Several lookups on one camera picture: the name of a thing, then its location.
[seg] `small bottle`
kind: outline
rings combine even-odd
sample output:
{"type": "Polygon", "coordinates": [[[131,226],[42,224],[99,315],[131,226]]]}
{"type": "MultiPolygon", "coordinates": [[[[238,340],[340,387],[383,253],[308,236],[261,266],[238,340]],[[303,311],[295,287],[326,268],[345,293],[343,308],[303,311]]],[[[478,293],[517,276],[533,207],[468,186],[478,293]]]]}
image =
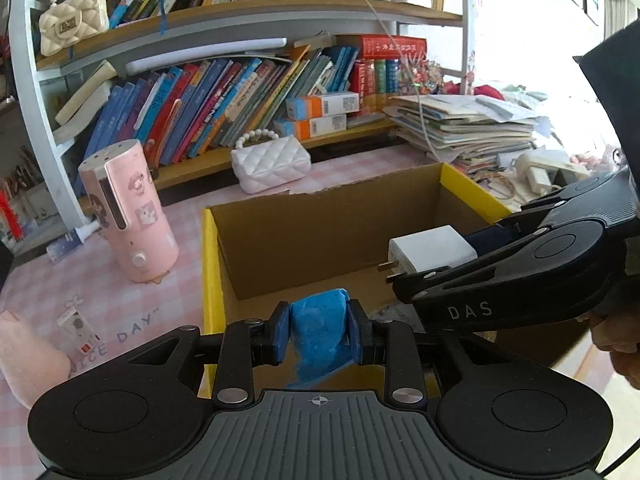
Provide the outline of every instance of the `small bottle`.
{"type": "Polygon", "coordinates": [[[76,227],[69,231],[66,235],[61,236],[57,240],[50,243],[47,247],[47,254],[53,263],[58,263],[84,244],[84,241],[100,228],[97,220],[90,224],[76,227]]]}

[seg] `pink checkered tablecloth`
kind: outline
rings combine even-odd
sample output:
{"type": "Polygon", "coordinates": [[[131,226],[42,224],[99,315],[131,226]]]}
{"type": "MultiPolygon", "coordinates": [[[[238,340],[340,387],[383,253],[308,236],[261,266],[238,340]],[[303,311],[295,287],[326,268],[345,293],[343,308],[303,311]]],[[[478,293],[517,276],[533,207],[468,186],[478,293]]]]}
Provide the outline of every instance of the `pink checkered tablecloth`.
{"type": "MultiPolygon", "coordinates": [[[[409,145],[393,146],[314,164],[302,180],[264,194],[315,192],[426,162],[409,145]]],[[[67,352],[72,375],[129,351],[177,326],[202,326],[201,212],[206,206],[250,198],[231,186],[164,208],[180,257],[160,285],[129,282],[99,236],[53,266],[46,256],[15,269],[0,294],[0,312],[13,310],[36,332],[67,352]],[[105,342],[82,357],[56,319],[75,304],[105,342]]],[[[0,480],[33,480],[44,468],[27,435],[28,410],[0,376],[0,480]]]]}

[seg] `stack of papers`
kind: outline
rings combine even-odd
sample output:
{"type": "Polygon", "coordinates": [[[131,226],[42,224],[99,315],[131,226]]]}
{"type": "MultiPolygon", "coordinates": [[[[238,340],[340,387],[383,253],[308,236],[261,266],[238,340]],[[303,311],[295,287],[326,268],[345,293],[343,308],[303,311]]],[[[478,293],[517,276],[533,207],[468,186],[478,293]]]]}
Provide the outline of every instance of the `stack of papers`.
{"type": "Polygon", "coordinates": [[[497,170],[499,153],[530,149],[534,131],[549,134],[547,118],[487,96],[400,96],[389,103],[384,111],[401,127],[399,136],[465,174],[497,170]]]}

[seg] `cream quilted handbag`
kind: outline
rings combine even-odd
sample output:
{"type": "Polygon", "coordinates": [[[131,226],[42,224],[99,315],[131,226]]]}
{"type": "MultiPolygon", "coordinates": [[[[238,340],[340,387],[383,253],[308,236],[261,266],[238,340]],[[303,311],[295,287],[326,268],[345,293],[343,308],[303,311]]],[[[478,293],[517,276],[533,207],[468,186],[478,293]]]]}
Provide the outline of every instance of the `cream quilted handbag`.
{"type": "Polygon", "coordinates": [[[253,194],[304,177],[311,170],[311,156],[295,137],[278,138],[273,131],[256,130],[236,142],[231,166],[240,187],[253,194]],[[243,147],[246,140],[260,136],[273,140],[243,147]]]}
{"type": "Polygon", "coordinates": [[[109,30],[107,0],[50,0],[40,16],[40,51],[52,56],[78,41],[109,30]]]}

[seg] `blue plastic bag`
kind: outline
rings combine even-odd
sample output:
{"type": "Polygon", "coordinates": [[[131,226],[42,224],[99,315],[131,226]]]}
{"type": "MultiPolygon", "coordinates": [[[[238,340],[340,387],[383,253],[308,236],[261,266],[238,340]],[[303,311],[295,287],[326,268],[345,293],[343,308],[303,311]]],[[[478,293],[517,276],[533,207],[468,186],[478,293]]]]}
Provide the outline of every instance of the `blue plastic bag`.
{"type": "Polygon", "coordinates": [[[300,362],[298,380],[288,388],[305,389],[351,362],[346,337],[347,301],[343,288],[291,303],[291,339],[300,362]]]}

